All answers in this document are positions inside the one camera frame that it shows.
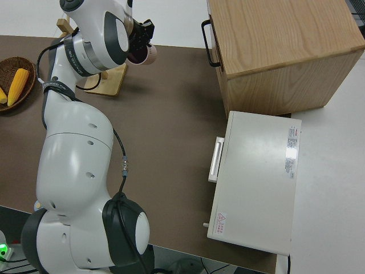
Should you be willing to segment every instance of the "green light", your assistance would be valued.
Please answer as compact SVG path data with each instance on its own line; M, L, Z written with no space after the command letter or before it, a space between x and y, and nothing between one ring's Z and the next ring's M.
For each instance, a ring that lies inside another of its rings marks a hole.
M7 245L6 244L0 244L0 256L4 256L7 252Z

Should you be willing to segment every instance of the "wooden stand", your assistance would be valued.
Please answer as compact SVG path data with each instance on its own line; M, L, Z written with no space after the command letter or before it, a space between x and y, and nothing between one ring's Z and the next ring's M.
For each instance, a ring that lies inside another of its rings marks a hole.
M127 71L126 64L123 64L111 70L104 71L106 73L104 74L104 77L102 73L102 80L100 81L98 87L93 90L88 90L86 92L92 94L107 95L107 96L117 96L126 71ZM88 77L84 87L85 88L93 87L94 85L97 84L98 79L99 79L98 75L93 75Z
M62 31L60 37L65 37L71 34L74 29L70 25L70 17L67 16L66 19L58 19L57 26ZM87 93L100 94L107 96L117 96L123 82L124 74L127 70L127 65L123 64L119 67L113 68L108 71L102 72L102 80L97 88L93 90L86 91ZM85 83L85 88L93 87L97 84L99 79L98 75L93 75L88 77Z

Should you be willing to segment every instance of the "white appliance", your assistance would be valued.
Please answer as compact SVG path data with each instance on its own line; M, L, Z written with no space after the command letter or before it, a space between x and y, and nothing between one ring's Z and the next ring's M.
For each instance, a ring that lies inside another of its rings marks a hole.
M231 111L209 180L208 237L288 256L301 120Z

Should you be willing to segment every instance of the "wicker basket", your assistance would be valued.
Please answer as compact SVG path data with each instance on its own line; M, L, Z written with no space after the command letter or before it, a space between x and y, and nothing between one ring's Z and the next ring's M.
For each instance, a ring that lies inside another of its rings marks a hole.
M0 62L0 87L5 92L5 94L8 95L10 85L18 69L26 69L27 71L29 71L27 83L24 86L24 89L20 94L19 99L11 107L8 107L7 104L0 104L0 112L5 112L16 108L26 99L26 97L34 87L34 83L36 80L34 64L23 57L11 57Z

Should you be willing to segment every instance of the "black cable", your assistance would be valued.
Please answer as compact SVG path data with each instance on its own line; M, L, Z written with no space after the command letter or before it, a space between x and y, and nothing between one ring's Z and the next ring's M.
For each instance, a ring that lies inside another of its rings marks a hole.
M141 262L141 265L143 266L143 270L145 274L148 274L148 270L147 267L143 261L143 258L141 256L141 254L139 254L139 251L137 249L137 247L134 245L131 237L129 236L128 232L127 232L127 227L125 226L125 222L124 222L124 218L123 215L121 214L121 210L120 210L121 204L120 201L117 201L117 209L118 209L118 215L119 215L119 220L122 224L122 229L123 229L123 233L125 234L128 244L131 246L131 248L133 248L135 250L135 253L137 254L137 257L139 259L139 261Z
M204 267L204 270L205 270L206 274L213 274L213 273L215 273L215 272L217 272L217 271L219 271L219 270L222 270L223 268L226 268L226 267L230 266L230 264L227 264L227 265L225 265L225 266L223 266L223 267L219 267L218 269L216 269L216 270L213 270L213 271L209 272L209 271L207 270L207 268L205 267L205 264L204 264L204 262L203 262L203 258L202 258L202 257L200 257L200 261L201 261L202 266Z
M127 177L126 176L123 176L123 180L121 181L121 184L120 184L120 187L119 187L119 190L118 190L118 198L120 198L121 197L121 194L122 194L122 192L123 192L123 187L124 187L124 185L125 185L125 180L127 179Z
M123 156L125 156L125 149L124 149L124 146L123 146L123 143L121 142L120 138L119 138L119 135L118 133L115 131L115 129L113 128L113 132L114 132L114 135L115 135L115 138L118 140L118 143L120 145L120 148L121 148L121 151L123 153Z
M19 263L21 261L26 261L27 259L22 259L22 260L16 260L16 261L8 261L5 260L4 258L0 258L0 261L4 262L4 263Z
M287 258L287 274L290 274L290 268L291 268L291 260L289 255Z
M226 267L228 267L228 266L230 266L230 264L227 264L227 265L225 265L224 267L218 268L218 269L216 269L216 270L214 270L214 271L211 271L211 273L210 273L210 274L213 274L213 273L215 273L215 272L217 272L217 271L219 271L219 270L221 270L221 269L223 269L223 268L226 268Z
M1 274L29 274L29 273L34 273L34 272L37 272L38 270L37 269L32 269L32 270L28 270L28 271L23 271L23 272L12 272L12 273L6 273L6 272L3 272L3 271L0 271Z
M6 270L0 271L0 273L4 273L4 271L9 271L9 270L13 270L13 269L21 268L21 267L27 267L28 265L30 265L30 264L24 264L24 265L19 265L18 267L8 268Z
M79 32L79 27L75 28L74 32L71 34L72 37L74 37L77 33ZM44 50L42 50L40 52L40 54L38 55L38 59L37 59L37 63L35 65L35 72L36 72L36 77L43 81L42 78L40 77L40 73L39 73L39 64L40 64L40 60L42 59L43 54L47 51L47 50L54 50L56 48L58 48L60 45L63 45L63 40L55 45L46 47Z
M207 270L207 268L205 267L205 265L204 265L204 263L203 263L203 258L202 258L202 257L200 257L200 261L201 261L202 266L203 266L203 267L204 267L204 269L205 269L206 274L209 274L209 271Z
M32 270L23 271L23 272L17 272L17 273L7 273L7 271L9 271L9 270L14 270L14 269L21 268L21 267L27 267L29 265L30 264L24 264L24 265L20 265L18 267L8 268L8 269L6 269L4 271L0 271L0 273L1 274L28 274L28 273L33 273L33 272L37 272L38 271L37 269L32 269Z
M102 74L99 73L99 79L98 79L98 82L96 83L96 85L94 85L93 87L79 87L78 85L76 85L76 87L80 90L94 90L98 87L98 85L100 84L100 82L102 81Z
M35 72L36 72L36 77L39 79L39 80L41 80L41 81L43 81L42 80L42 78L40 77L40 74L39 74L39 64L40 64L40 60L42 59L42 56L43 56L43 54L46 52L46 51L48 51L48 50L54 50L54 49L57 49L60 45L62 45L63 44L63 41L61 41L61 42L59 42L59 43L57 43L57 44L55 44L55 45L53 45L53 46L49 46L49 47L46 47L44 50L42 50L41 52L40 52L40 54L38 55L38 59L37 59L37 63L36 63L36 66L35 66Z

